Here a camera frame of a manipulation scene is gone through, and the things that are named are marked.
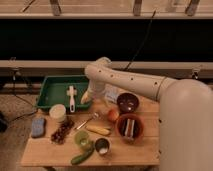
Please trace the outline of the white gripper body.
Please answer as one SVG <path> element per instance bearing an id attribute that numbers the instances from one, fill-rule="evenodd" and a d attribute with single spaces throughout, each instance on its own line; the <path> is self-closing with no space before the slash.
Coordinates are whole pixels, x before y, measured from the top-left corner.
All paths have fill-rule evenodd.
<path id="1" fill-rule="evenodd" d="M 88 88 L 81 98 L 81 103 L 85 104 L 94 99 L 103 99 L 106 92 L 105 87 L 105 83 L 90 79 Z"/>

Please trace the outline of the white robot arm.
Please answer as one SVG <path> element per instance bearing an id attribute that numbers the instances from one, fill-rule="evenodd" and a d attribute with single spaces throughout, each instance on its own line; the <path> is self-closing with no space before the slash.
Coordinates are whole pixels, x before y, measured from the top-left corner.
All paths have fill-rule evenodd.
<path id="1" fill-rule="evenodd" d="M 89 63 L 87 102 L 111 84 L 159 103 L 159 171 L 213 171 L 213 89 L 195 79 L 138 74 L 110 68 L 101 57 Z"/>

